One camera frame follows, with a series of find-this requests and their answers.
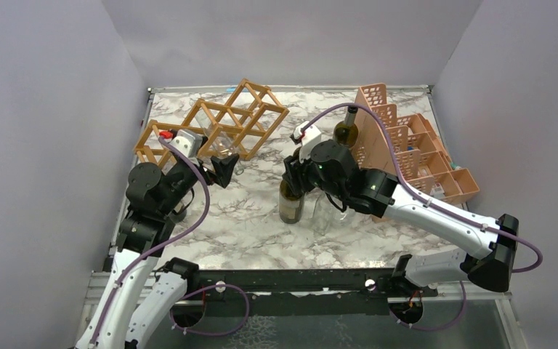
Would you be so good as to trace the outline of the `clear glass bottle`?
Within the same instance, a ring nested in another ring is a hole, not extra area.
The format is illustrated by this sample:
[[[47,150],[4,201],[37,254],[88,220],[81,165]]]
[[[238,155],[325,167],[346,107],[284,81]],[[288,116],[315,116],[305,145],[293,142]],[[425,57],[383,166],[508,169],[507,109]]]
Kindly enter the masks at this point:
[[[202,110],[199,110],[195,115],[195,120],[203,129],[205,136],[207,136],[207,138],[210,138],[214,132],[214,126],[206,113]],[[224,131],[219,131],[218,135],[212,141],[210,149],[212,149],[216,153],[215,156],[219,159],[225,159],[231,155],[238,155],[238,151],[233,146],[232,140]]]

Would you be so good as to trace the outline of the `dark green wine bottle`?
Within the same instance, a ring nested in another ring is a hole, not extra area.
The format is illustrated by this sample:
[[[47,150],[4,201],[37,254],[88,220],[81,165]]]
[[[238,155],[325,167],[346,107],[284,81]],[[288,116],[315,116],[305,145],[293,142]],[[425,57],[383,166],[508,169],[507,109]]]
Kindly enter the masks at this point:
[[[302,218],[304,210],[304,194],[296,194],[290,185],[282,180],[279,187],[278,210],[280,219],[286,224],[294,224]]]

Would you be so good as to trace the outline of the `wooden wine rack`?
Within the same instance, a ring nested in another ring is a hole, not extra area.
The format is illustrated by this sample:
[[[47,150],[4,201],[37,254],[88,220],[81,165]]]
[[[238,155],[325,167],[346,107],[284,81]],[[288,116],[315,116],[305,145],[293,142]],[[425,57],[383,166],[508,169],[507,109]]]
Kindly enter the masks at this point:
[[[204,159],[215,156],[210,145],[219,131],[224,131],[232,140],[240,159],[245,161],[256,155],[289,114],[289,109],[272,93],[269,86],[242,79],[224,103],[199,98],[183,121],[171,124],[150,120],[134,146],[134,155],[141,162],[151,162],[160,167],[168,164],[174,156],[162,145],[153,145],[151,142],[159,138],[160,131],[170,129],[189,129],[205,136],[195,120],[199,110],[204,111],[211,120],[214,132],[198,155]]]

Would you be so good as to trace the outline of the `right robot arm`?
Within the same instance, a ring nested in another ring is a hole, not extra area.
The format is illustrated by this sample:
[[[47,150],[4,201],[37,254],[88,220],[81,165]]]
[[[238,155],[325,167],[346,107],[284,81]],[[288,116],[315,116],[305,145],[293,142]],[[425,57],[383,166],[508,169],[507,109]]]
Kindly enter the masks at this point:
[[[390,276],[396,294],[452,281],[469,281],[492,292],[509,290],[517,218],[473,214],[416,190],[398,174],[359,167],[350,151],[333,140],[300,146],[283,165],[282,179],[295,196],[320,189],[339,200],[341,210],[407,222],[455,245],[449,252],[402,256]]]

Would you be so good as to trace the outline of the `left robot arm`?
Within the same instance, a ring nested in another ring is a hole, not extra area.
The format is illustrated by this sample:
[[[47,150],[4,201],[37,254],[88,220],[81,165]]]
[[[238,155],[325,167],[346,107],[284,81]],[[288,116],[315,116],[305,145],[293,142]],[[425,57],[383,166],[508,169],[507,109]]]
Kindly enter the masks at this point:
[[[207,170],[199,160],[186,158],[167,174],[152,162],[132,168],[129,207],[118,228],[110,277],[76,348],[144,348],[176,302],[212,290],[201,286],[194,262],[174,257],[160,268],[156,265],[173,239],[180,201],[198,182],[209,200],[208,187],[226,187],[238,159],[212,157],[213,168]]]

